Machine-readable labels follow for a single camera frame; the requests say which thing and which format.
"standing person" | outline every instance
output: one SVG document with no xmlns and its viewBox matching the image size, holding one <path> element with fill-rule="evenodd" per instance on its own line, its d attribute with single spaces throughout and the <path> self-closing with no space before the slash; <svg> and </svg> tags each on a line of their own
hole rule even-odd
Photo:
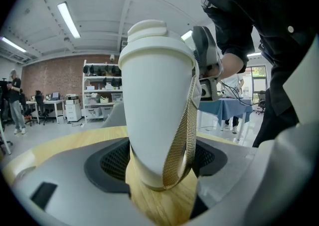
<svg viewBox="0 0 319 226">
<path fill-rule="evenodd" d="M 11 71 L 10 77 L 12 78 L 12 83 L 7 84 L 7 87 L 9 90 L 11 116 L 15 123 L 14 134 L 17 134 L 18 132 L 21 131 L 21 133 L 24 135 L 26 132 L 25 124 L 24 124 L 23 115 L 21 113 L 20 101 L 19 101 L 21 80 L 17 77 L 15 69 Z"/>
<path fill-rule="evenodd" d="M 220 79 L 245 72 L 247 55 L 255 51 L 253 27 L 260 35 L 262 55 L 273 65 L 264 119 L 253 147 L 275 139 L 299 121 L 283 84 L 319 32 L 318 11 L 305 10 L 316 1 L 201 0 L 204 12 L 215 24 L 216 43 L 223 54 Z M 217 77 L 218 73 L 218 66 L 213 65 L 207 76 Z"/>
<path fill-rule="evenodd" d="M 242 96 L 241 88 L 244 85 L 244 78 L 243 75 L 238 73 L 234 74 L 228 78 L 223 79 L 222 86 L 225 90 L 225 95 L 231 98 L 239 98 Z M 238 117 L 233 117 L 233 129 L 232 132 L 237 134 L 237 126 L 238 126 Z M 224 130 L 230 129 L 229 127 L 229 119 L 225 121 Z"/>
</svg>

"wooden tabletop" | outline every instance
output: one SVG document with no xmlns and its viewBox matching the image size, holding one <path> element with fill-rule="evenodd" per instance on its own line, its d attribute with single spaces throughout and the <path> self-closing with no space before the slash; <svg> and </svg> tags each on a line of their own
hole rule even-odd
<svg viewBox="0 0 319 226">
<path fill-rule="evenodd" d="M 33 166 L 37 167 L 55 154 L 127 136 L 126 127 L 112 127 L 60 137 L 19 155 L 3 168 L 2 173 L 8 184 L 12 185 L 20 171 Z M 222 138 L 199 132 L 197 136 L 235 145 L 235 143 Z M 197 183 L 193 171 L 171 190 L 155 192 L 147 188 L 137 177 L 134 157 L 131 154 L 131 160 L 126 170 L 126 183 L 130 185 L 133 203 L 156 224 L 174 226 L 188 221 L 194 203 Z"/>
</svg>

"shirt button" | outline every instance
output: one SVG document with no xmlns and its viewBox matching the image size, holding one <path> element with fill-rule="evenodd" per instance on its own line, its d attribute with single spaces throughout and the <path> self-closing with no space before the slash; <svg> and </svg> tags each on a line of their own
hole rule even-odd
<svg viewBox="0 0 319 226">
<path fill-rule="evenodd" d="M 288 26 L 288 32 L 291 32 L 291 33 L 293 33 L 294 32 L 294 28 L 290 25 L 290 26 Z"/>
</svg>

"shirt sleeve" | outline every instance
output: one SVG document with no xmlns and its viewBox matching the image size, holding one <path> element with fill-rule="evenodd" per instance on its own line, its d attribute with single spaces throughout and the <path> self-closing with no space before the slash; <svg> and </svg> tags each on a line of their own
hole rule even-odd
<svg viewBox="0 0 319 226">
<path fill-rule="evenodd" d="M 255 51 L 251 38 L 253 30 L 251 20 L 233 16 L 214 7 L 206 8 L 204 11 L 215 24 L 216 43 L 223 55 L 232 53 L 238 56 L 244 63 L 238 73 L 245 72 L 248 62 L 247 55 Z"/>
<path fill-rule="evenodd" d="M 244 77 L 243 77 L 243 74 L 242 74 L 242 73 L 238 73 L 238 74 L 237 74 L 237 76 L 238 76 L 239 81 L 241 81 L 241 80 L 243 80 L 243 79 L 244 79 Z"/>
<path fill-rule="evenodd" d="M 21 80 L 20 79 L 17 79 L 16 82 L 15 82 L 15 87 L 16 88 L 21 88 Z"/>
</svg>

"ceiling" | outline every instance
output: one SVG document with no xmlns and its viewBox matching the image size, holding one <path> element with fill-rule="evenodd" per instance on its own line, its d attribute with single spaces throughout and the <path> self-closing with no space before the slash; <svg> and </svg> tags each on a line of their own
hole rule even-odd
<svg viewBox="0 0 319 226">
<path fill-rule="evenodd" d="M 67 2 L 79 39 L 72 36 L 57 8 L 62 2 Z M 0 56 L 25 65 L 79 54 L 118 55 L 127 31 L 145 19 L 163 20 L 180 35 L 194 25 L 211 23 L 200 0 L 17 0 L 0 36 L 27 52 L 0 41 Z"/>
</svg>

